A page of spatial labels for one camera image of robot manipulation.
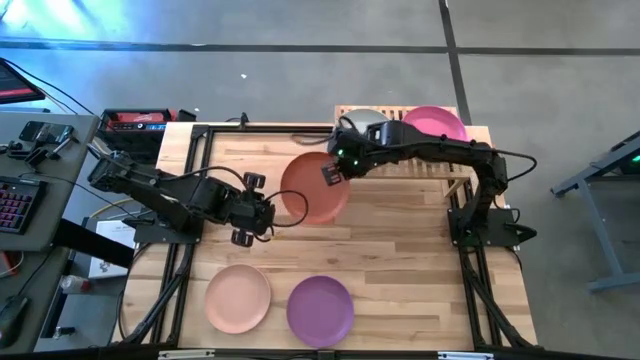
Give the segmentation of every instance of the pink plate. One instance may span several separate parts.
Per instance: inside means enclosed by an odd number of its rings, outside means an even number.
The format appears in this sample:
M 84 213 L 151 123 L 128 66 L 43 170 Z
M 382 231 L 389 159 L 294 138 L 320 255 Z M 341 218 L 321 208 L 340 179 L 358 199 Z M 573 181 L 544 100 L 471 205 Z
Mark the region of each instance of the pink plate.
M 216 329 L 240 334 L 253 329 L 271 303 L 269 281 L 249 265 L 231 265 L 218 272 L 207 287 L 204 307 Z
M 402 121 L 413 125 L 421 133 L 440 136 L 447 135 L 454 140 L 468 141 L 467 131 L 460 119 L 449 111 L 437 106 L 421 106 L 404 116 Z

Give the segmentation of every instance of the red device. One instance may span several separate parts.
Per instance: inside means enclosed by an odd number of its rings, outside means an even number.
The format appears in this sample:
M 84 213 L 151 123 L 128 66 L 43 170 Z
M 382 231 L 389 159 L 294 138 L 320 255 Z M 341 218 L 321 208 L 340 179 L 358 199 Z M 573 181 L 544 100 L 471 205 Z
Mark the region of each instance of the red device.
M 170 109 L 106 109 L 98 137 L 112 150 L 129 153 L 134 161 L 155 164 L 169 122 L 195 122 L 196 115 Z

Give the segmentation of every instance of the metal stand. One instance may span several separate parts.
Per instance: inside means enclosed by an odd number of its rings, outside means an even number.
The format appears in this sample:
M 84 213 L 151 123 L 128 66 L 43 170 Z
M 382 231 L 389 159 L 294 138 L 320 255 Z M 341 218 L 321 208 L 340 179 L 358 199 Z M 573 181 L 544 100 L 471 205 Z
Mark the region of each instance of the metal stand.
M 633 134 L 620 144 L 616 145 L 612 151 L 602 160 L 592 163 L 578 174 L 563 181 L 560 185 L 551 188 L 551 192 L 561 198 L 568 191 L 578 189 L 589 209 L 591 223 L 594 226 L 600 246 L 604 252 L 605 259 L 611 270 L 611 276 L 590 282 L 587 287 L 590 291 L 602 291 L 621 286 L 640 284 L 640 273 L 625 273 L 620 266 L 620 261 L 615 253 L 611 239 L 605 226 L 605 219 L 600 214 L 598 206 L 593 199 L 589 187 L 595 181 L 638 181 L 637 176 L 618 175 L 604 176 L 621 164 L 630 162 L 632 158 L 640 154 L 640 132 Z

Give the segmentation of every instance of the gray desk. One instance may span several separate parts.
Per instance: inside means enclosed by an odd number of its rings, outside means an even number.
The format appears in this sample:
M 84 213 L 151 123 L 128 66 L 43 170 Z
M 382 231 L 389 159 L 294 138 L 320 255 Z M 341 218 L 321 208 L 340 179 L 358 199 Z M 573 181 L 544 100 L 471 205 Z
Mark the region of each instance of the gray desk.
M 0 112 L 0 143 L 17 140 L 22 128 L 28 121 L 44 121 L 72 125 L 74 136 L 80 141 L 72 144 L 60 152 L 59 161 L 45 160 L 38 169 L 45 175 L 57 176 L 69 181 L 76 181 L 80 168 L 87 155 L 86 144 L 91 141 L 98 125 L 98 119 L 93 116 L 33 114 L 33 113 L 5 113 Z M 22 162 L 0 155 L 0 174 L 4 176 L 18 176 L 31 172 Z M 49 183 L 47 193 L 42 199 L 38 212 L 32 219 L 24 235 L 10 235 L 0 233 L 0 250 L 25 251 L 24 262 L 19 268 L 19 274 L 0 279 L 0 299 L 17 293 L 40 265 L 49 251 L 49 243 L 56 232 L 58 222 L 71 195 L 73 186 L 61 180 L 42 179 Z M 31 300 L 22 325 L 18 340 L 10 347 L 0 349 L 0 354 L 26 353 L 33 351 L 42 323 L 49 310 L 51 297 L 58 287 L 58 280 L 67 262 L 69 250 L 55 248 L 47 263 L 31 280 L 24 294 Z
M 18 140 L 24 125 L 29 121 L 43 121 L 49 123 L 72 125 L 75 128 L 74 136 L 79 144 L 70 144 L 62 149 L 58 161 L 45 160 L 38 166 L 38 170 L 44 175 L 56 176 L 75 182 L 80 174 L 80 168 L 87 155 L 87 143 L 93 139 L 93 134 L 98 126 L 98 118 L 84 115 L 56 115 L 56 114 L 30 114 L 30 113 L 5 113 L 0 112 L 0 144 L 11 140 Z M 30 173 L 31 169 L 23 162 L 0 155 L 0 174 L 2 176 L 18 176 Z M 49 183 L 47 194 L 38 207 L 38 211 L 31 219 L 31 223 L 24 235 L 0 233 L 0 250 L 18 251 L 42 251 L 49 247 L 53 239 L 58 221 L 62 217 L 67 201 L 71 196 L 73 185 L 51 178 L 35 179 Z

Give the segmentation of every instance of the paper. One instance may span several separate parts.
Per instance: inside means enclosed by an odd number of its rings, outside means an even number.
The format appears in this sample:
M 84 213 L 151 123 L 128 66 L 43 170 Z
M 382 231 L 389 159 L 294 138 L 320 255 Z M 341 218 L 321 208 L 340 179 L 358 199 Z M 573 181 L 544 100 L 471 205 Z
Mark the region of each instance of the paper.
M 120 220 L 98 221 L 96 233 L 130 248 L 135 247 L 133 236 L 136 234 L 136 229 L 125 225 Z M 91 267 L 89 268 L 90 279 L 125 275 L 127 275 L 127 269 L 113 265 L 102 259 L 91 258 Z

